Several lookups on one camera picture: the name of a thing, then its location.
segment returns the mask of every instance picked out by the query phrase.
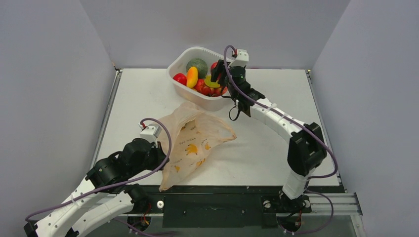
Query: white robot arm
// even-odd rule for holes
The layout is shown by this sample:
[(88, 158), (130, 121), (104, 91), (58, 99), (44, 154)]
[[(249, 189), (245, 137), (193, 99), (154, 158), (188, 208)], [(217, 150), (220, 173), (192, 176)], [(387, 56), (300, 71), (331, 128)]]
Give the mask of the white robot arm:
[[(24, 230), (28, 237), (83, 237), (110, 221), (133, 210), (143, 211), (147, 195), (139, 184), (124, 185), (91, 191), (128, 180), (143, 170), (153, 170), (165, 158), (157, 137), (161, 132), (158, 125), (150, 125), (140, 133), (140, 138), (126, 144), (122, 152), (99, 160), (87, 173), (80, 185), (63, 203), (70, 202), (52, 211), (37, 222), (28, 222)], [(108, 202), (91, 209), (109, 193), (119, 193)]]
[[(257, 101), (257, 103), (264, 105), (264, 107), (257, 103), (252, 103), (242, 94), (240, 94), (236, 87), (234, 87), (227, 76), (224, 61), (219, 60), (217, 66), (211, 71), (212, 80), (216, 80), (221, 74), (219, 84), (228, 88), (231, 99), (237, 105), (239, 112), (243, 112), (249, 117), (261, 121), (278, 135), (280, 135), (288, 144), (288, 164), (290, 165), (290, 174), (283, 186), (282, 192), (289, 200), (296, 200), (304, 194), (306, 184), (318, 167), (322, 160), (326, 157), (326, 150), (316, 142), (308, 133), (306, 133), (300, 126), (287, 121), (284, 117), (290, 118), (293, 122), (304, 126), (323, 141), (323, 134), (321, 128), (316, 123), (310, 125), (299, 121), (284, 111), (276, 108), (276, 104), (270, 102), (263, 94), (251, 88), (251, 85), (246, 81), (246, 64), (249, 61), (249, 54), (242, 49), (236, 49), (232, 53), (234, 60), (229, 64), (229, 72), (235, 85), (248, 97)], [(283, 116), (274, 113), (276, 110)]]

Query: plastic bag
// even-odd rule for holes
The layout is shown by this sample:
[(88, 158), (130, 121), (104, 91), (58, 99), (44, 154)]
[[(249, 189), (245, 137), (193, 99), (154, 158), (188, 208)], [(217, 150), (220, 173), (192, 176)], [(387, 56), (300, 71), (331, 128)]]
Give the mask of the plastic bag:
[[(185, 179), (207, 160), (214, 147), (237, 138), (230, 125), (199, 110), (192, 102), (184, 102), (171, 115), (159, 120), (167, 127), (172, 139), (170, 160), (163, 168), (160, 191)], [(161, 132), (157, 140), (167, 154), (166, 133)]]

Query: plastic fruit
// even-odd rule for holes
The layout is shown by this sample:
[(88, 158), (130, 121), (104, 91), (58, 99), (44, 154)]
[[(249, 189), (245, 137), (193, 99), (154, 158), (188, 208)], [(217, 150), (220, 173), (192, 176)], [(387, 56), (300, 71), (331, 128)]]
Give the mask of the plastic fruit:
[(216, 81), (215, 82), (211, 81), (211, 75), (206, 76), (204, 82), (205, 82), (206, 86), (209, 86), (209, 87), (212, 87), (212, 88), (219, 88), (221, 86)]
[(204, 84), (204, 79), (198, 79), (197, 84), (195, 85), (194, 89), (195, 89), (197, 92), (201, 93), (201, 89), (202, 89), (202, 87), (203, 87), (204, 85), (205, 85), (205, 84)]
[(204, 85), (201, 89), (201, 93), (206, 96), (214, 94), (214, 88)]
[(173, 79), (182, 85), (186, 85), (186, 76), (183, 73), (174, 75)]
[(218, 62), (215, 62), (215, 63), (213, 63), (212, 65), (211, 65), (211, 71), (217, 66), (217, 63)]
[(204, 78), (208, 72), (207, 63), (200, 59), (194, 58), (186, 64), (186, 71), (188, 72), (191, 67), (196, 67), (198, 69), (198, 78)]
[(196, 67), (191, 67), (186, 74), (186, 86), (193, 88), (198, 82), (198, 69)]
[(222, 93), (221, 93), (221, 90), (222, 90), (222, 87), (215, 89), (214, 94), (217, 95), (217, 96), (220, 96), (220, 95), (225, 94), (228, 91), (228, 89), (226, 87), (224, 88)]

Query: white tabletop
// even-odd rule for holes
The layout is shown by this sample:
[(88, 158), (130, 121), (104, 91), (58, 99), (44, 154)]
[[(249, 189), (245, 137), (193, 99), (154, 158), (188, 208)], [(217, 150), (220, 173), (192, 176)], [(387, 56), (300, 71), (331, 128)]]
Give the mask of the white tabletop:
[[(321, 124), (304, 70), (248, 69), (246, 78), (287, 114), (306, 123)], [(139, 137), (138, 123), (142, 118), (158, 119), (171, 114), (184, 101), (166, 78), (165, 69), (124, 69), (98, 157), (121, 151), (126, 143)], [(230, 121), (228, 112), (232, 107), (231, 101), (220, 111), (207, 113), (230, 123), (237, 139), (216, 147), (207, 162), (179, 185), (284, 185), (290, 171), (288, 144), (266, 125), (244, 114), (237, 121)], [(333, 163), (328, 156), (314, 175), (332, 171)], [(162, 174), (157, 172), (139, 183), (160, 185), (161, 180)], [(339, 182), (334, 175), (312, 180), (310, 185), (337, 186)]]

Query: red wire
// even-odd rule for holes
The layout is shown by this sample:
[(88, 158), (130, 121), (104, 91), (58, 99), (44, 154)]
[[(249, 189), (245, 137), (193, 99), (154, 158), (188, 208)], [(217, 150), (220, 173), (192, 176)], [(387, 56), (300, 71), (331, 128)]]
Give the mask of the red wire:
[(148, 203), (148, 210), (144, 213), (144, 216), (143, 216), (144, 222), (145, 222), (145, 215), (147, 215), (150, 210), (151, 210), (151, 203)]
[(298, 216), (297, 220), (295, 221), (296, 223), (297, 223), (299, 220), (301, 220), (301, 215), (302, 215), (302, 211), (300, 211), (300, 214), (299, 214), (299, 216)]
[(295, 222), (298, 222), (299, 219), (301, 219), (302, 211), (300, 211), (300, 215), (298, 216), (297, 220)]

